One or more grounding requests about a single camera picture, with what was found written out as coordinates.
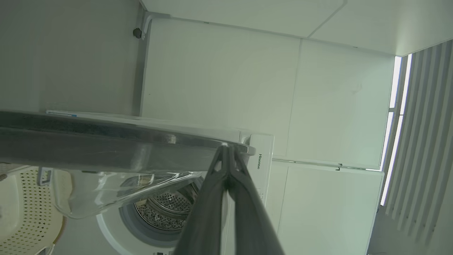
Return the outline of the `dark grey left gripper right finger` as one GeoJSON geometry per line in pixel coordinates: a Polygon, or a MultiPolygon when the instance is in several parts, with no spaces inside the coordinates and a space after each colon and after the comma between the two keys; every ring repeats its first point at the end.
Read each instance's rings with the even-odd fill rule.
{"type": "Polygon", "coordinates": [[[234,147],[228,147],[228,164],[228,193],[235,202],[236,255],[283,255],[262,199],[234,147]]]}

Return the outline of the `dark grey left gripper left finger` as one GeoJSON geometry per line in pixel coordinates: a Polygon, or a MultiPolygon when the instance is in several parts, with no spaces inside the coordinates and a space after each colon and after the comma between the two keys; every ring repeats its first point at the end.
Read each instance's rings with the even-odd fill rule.
{"type": "Polygon", "coordinates": [[[220,146],[209,166],[175,255],[219,255],[222,242],[222,203],[227,188],[229,147],[220,146]]]}

